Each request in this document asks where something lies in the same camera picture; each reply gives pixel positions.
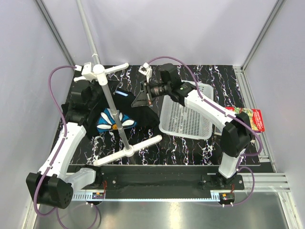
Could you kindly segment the black daisy print t-shirt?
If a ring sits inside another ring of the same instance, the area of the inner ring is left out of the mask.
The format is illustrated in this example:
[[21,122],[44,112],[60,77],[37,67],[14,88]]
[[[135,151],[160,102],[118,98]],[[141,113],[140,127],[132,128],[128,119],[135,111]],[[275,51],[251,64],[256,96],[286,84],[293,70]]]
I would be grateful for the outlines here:
[[[127,97],[112,95],[123,128],[128,129],[135,126],[156,128],[160,123],[157,113],[147,106],[131,107],[131,103],[134,101],[135,96],[131,92],[126,92],[128,94]],[[118,130],[103,91],[101,112],[97,119],[69,119],[69,100],[70,99],[61,105],[65,121],[84,126],[86,135],[89,138],[95,137],[100,133]]]

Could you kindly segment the light blue clothes hanger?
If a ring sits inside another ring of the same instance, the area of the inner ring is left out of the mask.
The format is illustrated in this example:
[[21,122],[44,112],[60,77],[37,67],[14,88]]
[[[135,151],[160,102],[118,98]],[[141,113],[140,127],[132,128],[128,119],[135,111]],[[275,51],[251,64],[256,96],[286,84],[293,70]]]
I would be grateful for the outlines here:
[[122,81],[119,79],[117,75],[114,73],[111,73],[108,75],[108,84],[110,87],[110,91],[112,92],[113,95],[120,95],[123,97],[127,97],[128,94],[126,91],[124,91],[122,87]]

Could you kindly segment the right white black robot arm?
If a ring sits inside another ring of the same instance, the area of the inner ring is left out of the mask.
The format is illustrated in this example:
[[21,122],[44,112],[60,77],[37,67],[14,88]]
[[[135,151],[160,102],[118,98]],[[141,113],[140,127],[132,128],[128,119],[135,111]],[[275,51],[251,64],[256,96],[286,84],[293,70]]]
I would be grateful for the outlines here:
[[222,134],[220,147],[223,156],[216,183],[222,189],[229,188],[234,182],[233,176],[238,171],[242,154],[252,140],[249,116],[244,112],[236,114],[222,107],[203,95],[198,85],[183,82],[177,68],[171,63],[163,64],[159,67],[159,72],[161,81],[151,83],[151,66],[148,63],[140,66],[139,73],[146,78],[141,82],[141,90],[132,102],[132,107],[150,106],[154,98],[165,95],[172,101],[200,113],[212,122]]

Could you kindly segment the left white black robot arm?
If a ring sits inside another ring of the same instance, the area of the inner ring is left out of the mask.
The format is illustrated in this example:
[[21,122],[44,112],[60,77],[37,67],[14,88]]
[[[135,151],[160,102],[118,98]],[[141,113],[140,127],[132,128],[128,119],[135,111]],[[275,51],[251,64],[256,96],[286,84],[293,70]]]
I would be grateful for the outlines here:
[[39,211],[40,205],[51,207],[51,211],[58,208],[65,209],[75,192],[86,186],[97,189],[103,183],[101,169],[96,166],[84,165],[73,175],[67,175],[72,156],[86,136],[87,129],[83,125],[83,118],[75,121],[66,118],[61,109],[59,112],[63,122],[63,132],[38,172],[30,172],[26,177],[34,210],[39,216],[44,215]]

